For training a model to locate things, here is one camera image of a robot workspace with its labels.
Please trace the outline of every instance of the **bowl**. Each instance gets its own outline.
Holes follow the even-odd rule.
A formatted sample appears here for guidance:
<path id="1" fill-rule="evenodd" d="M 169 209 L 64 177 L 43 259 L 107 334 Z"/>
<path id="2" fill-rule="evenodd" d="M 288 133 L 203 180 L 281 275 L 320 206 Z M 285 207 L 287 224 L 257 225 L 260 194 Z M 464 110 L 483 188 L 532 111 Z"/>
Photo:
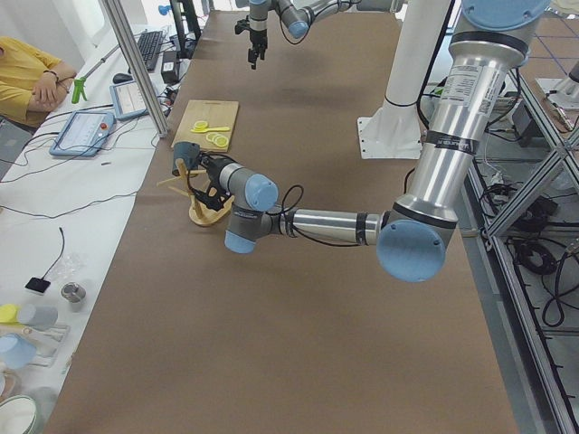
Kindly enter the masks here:
<path id="1" fill-rule="evenodd" d="M 0 432 L 2 434 L 36 434 L 38 406 L 25 395 L 16 395 L 0 404 Z"/>

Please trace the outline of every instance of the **white desk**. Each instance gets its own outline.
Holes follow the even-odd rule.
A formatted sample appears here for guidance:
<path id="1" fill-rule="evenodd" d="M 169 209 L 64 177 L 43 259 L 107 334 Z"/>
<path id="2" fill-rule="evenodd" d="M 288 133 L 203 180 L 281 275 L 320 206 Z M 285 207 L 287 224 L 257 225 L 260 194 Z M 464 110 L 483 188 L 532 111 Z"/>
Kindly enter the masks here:
<path id="1" fill-rule="evenodd" d="M 137 33 L 144 29 L 142 27 L 133 30 Z M 79 77 L 116 43 L 114 33 L 110 32 L 87 60 Z M 159 73 L 160 63 L 150 74 L 159 93 L 165 88 Z M 51 116 L 110 104 L 112 77 L 127 70 L 128 66 L 117 50 L 87 79 L 85 91 L 89 100 L 76 105 L 65 102 Z M 47 119 L 36 136 L 60 131 L 67 118 L 64 115 Z M 149 116 L 117 122 L 104 149 L 89 159 L 56 159 L 48 153 L 52 144 L 50 137 L 40 137 L 23 151 L 39 147 L 28 152 L 29 164 L 24 167 L 13 165 L 0 184 L 0 205 L 53 216 L 114 195 L 134 193 L 147 172 L 156 141 L 157 132 Z M 20 155 L 17 162 L 24 161 Z M 43 169 L 48 170 L 31 174 Z M 23 175 L 21 179 L 10 182 Z M 50 414 L 51 401 L 60 392 L 71 356 L 81 340 L 134 200 L 134 195 L 119 197 L 56 219 L 32 217 L 6 209 L 0 213 L 0 304 L 55 306 L 59 310 L 58 323 L 71 328 L 52 367 L 28 365 L 16 372 L 22 380 L 20 393 L 43 396 L 44 402 L 40 404 L 44 417 Z M 62 245 L 59 227 L 64 231 L 64 253 L 46 277 L 52 284 L 44 295 L 38 295 L 25 289 L 24 285 L 31 277 L 41 277 L 57 258 Z M 70 303 L 60 294 L 62 286 L 70 281 L 79 283 L 87 292 L 79 312 L 73 312 Z"/>

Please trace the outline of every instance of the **black adapter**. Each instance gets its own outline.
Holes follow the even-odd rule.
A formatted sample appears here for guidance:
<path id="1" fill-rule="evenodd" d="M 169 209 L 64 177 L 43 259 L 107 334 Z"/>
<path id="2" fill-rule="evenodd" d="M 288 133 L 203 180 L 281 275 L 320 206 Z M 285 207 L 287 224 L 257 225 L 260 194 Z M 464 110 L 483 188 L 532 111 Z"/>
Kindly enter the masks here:
<path id="1" fill-rule="evenodd" d="M 179 59 L 175 50 L 163 52 L 161 77 L 163 77 L 165 84 L 176 84 L 179 82 Z"/>

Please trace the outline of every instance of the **metal pole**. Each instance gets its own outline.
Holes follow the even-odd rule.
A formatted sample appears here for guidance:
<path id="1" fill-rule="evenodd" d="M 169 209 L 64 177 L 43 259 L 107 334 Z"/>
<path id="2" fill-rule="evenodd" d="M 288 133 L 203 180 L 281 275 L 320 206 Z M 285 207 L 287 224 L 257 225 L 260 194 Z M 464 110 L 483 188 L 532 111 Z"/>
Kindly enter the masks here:
<path id="1" fill-rule="evenodd" d="M 166 118 L 159 106 L 155 89 L 148 77 L 147 68 L 145 67 L 140 51 L 138 50 L 125 11 L 120 5 L 119 0 L 102 0 L 102 3 L 107 11 L 110 24 L 117 36 L 117 40 L 119 41 L 120 49 L 125 56 L 131 74 L 135 78 L 138 89 L 145 101 L 148 113 L 153 119 L 153 122 L 155 122 L 157 133 L 160 137 L 165 137 L 168 132 Z"/>

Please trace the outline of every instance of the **keyboard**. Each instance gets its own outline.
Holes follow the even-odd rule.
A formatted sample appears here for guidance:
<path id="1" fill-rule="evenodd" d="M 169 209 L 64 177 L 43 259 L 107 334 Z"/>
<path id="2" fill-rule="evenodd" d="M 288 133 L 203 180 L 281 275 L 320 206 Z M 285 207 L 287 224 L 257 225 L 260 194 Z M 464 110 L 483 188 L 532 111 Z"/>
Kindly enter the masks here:
<path id="1" fill-rule="evenodd" d="M 143 32 L 138 37 L 137 47 L 143 56 L 147 71 L 153 71 L 157 66 L 157 59 L 161 52 L 163 32 Z"/>

